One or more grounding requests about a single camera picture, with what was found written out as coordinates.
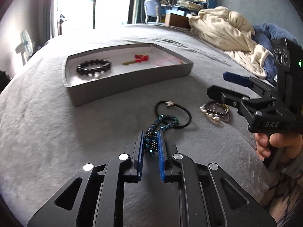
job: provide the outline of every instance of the blue wall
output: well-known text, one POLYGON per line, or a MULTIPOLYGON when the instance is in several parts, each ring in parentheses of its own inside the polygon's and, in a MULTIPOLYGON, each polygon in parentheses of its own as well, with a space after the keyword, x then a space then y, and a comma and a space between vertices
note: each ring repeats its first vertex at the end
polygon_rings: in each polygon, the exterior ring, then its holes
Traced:
POLYGON ((276 24, 303 45, 303 22, 289 0, 218 0, 218 5, 242 13, 252 25, 276 24))

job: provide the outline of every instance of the cream fleece blanket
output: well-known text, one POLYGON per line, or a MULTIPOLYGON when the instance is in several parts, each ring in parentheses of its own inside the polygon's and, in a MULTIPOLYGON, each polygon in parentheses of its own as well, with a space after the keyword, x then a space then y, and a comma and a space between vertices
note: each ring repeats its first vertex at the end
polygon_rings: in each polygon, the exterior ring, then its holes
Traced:
POLYGON ((191 32, 222 49, 240 66, 264 79, 264 61, 270 51, 251 39, 254 28, 240 13, 226 7, 200 10, 189 18, 191 32))

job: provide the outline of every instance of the camera lens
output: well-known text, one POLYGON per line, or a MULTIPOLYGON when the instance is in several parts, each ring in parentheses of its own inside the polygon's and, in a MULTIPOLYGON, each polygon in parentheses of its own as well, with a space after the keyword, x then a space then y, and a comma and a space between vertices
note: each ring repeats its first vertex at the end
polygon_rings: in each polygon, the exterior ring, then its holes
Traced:
POLYGON ((282 63, 282 55, 281 55, 281 51, 280 51, 280 49, 278 49, 277 58, 278 58, 278 62, 279 62, 279 64, 281 64, 281 63, 282 63))
POLYGON ((283 63, 286 65, 287 64, 287 53, 286 53, 285 49, 282 51, 282 54, 283 54, 283 63))
POLYGON ((274 50, 274 60, 277 61, 277 52, 274 50))

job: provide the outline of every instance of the gray bedspread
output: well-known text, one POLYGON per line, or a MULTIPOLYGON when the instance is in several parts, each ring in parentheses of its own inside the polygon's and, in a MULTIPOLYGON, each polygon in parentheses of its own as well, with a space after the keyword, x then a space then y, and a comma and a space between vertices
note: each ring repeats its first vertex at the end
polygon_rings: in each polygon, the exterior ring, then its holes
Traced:
MULTIPOLYGON (((165 134, 195 162, 217 162, 256 200, 273 174, 258 159, 253 134, 231 109, 232 120, 217 127, 199 111, 212 84, 231 71, 251 74, 222 51, 189 32, 156 25, 128 25, 63 35, 48 42, 0 94, 0 194, 24 226, 85 163, 99 165, 119 155, 155 120, 154 105, 171 100, 186 107, 192 123, 165 134), (159 82, 74 107, 62 82, 68 55, 117 44, 153 42, 189 58, 189 76, 159 82)), ((174 113, 185 121, 183 113, 174 113)), ((125 226, 179 226, 177 185, 160 181, 157 157, 144 157, 142 181, 125 186, 125 226)))

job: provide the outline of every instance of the silver bead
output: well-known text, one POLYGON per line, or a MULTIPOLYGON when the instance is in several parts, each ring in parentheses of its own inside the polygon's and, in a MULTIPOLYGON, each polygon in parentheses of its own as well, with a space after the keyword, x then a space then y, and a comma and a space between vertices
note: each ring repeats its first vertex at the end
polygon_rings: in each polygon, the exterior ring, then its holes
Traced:
POLYGON ((214 117, 214 118, 213 118, 213 121, 214 121, 214 122, 218 122, 219 120, 220 120, 220 117, 214 117))

